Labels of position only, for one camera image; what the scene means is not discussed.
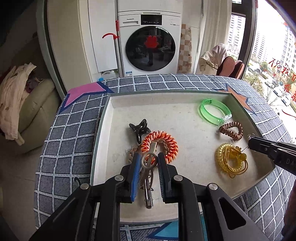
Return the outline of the silver spiked hair clip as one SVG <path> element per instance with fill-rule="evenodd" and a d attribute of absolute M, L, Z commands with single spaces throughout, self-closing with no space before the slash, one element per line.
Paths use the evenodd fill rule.
<path fill-rule="evenodd" d="M 153 207 L 151 188 L 154 178 L 154 167 L 157 164 L 157 142 L 152 142 L 147 153 L 141 158 L 142 173 L 140 175 L 140 185 L 144 190 L 145 207 L 151 209 Z"/>

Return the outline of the black claw hair clip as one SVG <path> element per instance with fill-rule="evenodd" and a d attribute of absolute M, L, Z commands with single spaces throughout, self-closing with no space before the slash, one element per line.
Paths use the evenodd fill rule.
<path fill-rule="evenodd" d="M 145 118 L 138 125 L 130 123 L 129 127 L 134 132 L 139 145 L 142 143 L 142 135 L 151 133 L 151 130 L 147 127 L 147 120 Z"/>

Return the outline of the green translucent bangle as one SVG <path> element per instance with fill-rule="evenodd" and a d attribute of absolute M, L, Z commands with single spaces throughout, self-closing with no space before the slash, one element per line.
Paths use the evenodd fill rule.
<path fill-rule="evenodd" d="M 204 99 L 199 106 L 201 117 L 211 124 L 221 126 L 232 118 L 230 109 L 216 99 Z"/>

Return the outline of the black hair clip beside tray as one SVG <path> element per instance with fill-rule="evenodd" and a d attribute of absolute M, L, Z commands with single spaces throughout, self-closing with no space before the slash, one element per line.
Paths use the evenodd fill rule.
<path fill-rule="evenodd" d="M 78 184 L 78 186 L 81 185 L 81 181 L 80 181 L 80 179 L 78 177 L 74 178 L 74 182 L 76 182 Z"/>

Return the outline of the teal shallow cardboard tray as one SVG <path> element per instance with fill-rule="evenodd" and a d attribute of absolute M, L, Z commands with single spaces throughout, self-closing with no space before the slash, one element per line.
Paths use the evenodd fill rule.
<path fill-rule="evenodd" d="M 232 120 L 241 123 L 243 138 L 234 143 L 247 155 L 247 171 L 230 178 L 215 160 L 221 144 L 233 143 L 219 128 L 204 120 L 198 108 L 204 99 L 223 102 L 232 113 Z M 172 164 L 178 174 L 192 182 L 216 183 L 231 198 L 240 196 L 265 178 L 274 164 L 264 154 L 248 149 L 248 135 L 260 135 L 259 129 L 238 100 L 226 92 L 209 91 L 145 91 L 114 94 L 107 98 L 98 127 L 94 147 L 92 185 L 104 183 L 118 175 L 128 163 L 128 153 L 136 138 L 130 123 L 143 119 L 152 131 L 170 134 L 178 144 L 178 155 Z"/>

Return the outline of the checkered cloth bag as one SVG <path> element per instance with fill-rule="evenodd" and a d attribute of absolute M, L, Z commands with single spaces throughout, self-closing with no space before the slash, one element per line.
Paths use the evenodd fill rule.
<path fill-rule="evenodd" d="M 177 73 L 188 74 L 192 68 L 192 32 L 186 24 L 181 26 L 180 52 Z"/>

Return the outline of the light green sofa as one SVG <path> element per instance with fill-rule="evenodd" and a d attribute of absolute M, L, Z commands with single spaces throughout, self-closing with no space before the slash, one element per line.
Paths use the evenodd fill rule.
<path fill-rule="evenodd" d="M 18 131 L 24 144 L 16 147 L 23 154 L 43 145 L 61 99 L 51 79 L 43 80 L 26 98 L 20 111 Z"/>

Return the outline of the white tote bag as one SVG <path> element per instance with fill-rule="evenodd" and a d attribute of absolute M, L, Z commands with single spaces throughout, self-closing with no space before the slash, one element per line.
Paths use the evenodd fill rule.
<path fill-rule="evenodd" d="M 227 56 L 227 46 L 223 43 L 216 45 L 199 58 L 196 74 L 216 75 L 218 67 Z"/>

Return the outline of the white front-load washing machine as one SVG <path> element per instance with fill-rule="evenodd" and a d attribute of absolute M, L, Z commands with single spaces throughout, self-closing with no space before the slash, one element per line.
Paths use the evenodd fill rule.
<path fill-rule="evenodd" d="M 121 0 L 117 11 L 124 75 L 177 73 L 183 1 Z"/>

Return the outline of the beige jacket on sofa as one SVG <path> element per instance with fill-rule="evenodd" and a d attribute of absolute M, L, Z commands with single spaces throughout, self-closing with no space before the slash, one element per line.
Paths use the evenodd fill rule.
<path fill-rule="evenodd" d="M 20 110 L 29 94 L 26 82 L 36 68 L 32 63 L 13 67 L 1 83 L 1 130 L 7 140 L 25 143 L 19 133 Z"/>

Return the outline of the red-handled mop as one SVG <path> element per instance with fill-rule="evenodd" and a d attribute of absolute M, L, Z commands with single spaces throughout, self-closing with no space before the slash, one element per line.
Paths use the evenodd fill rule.
<path fill-rule="evenodd" d="M 114 50 L 115 50 L 115 57 L 116 57 L 116 63 L 117 63 L 117 69 L 118 69 L 118 75 L 120 78 L 124 77 L 124 70 L 123 70 L 123 64 L 122 64 L 122 56 L 120 51 L 120 36 L 119 36 L 119 20 L 115 21 L 115 31 L 116 33 L 106 33 L 102 36 L 102 39 L 104 39 L 107 36 L 111 36 L 114 42 Z"/>

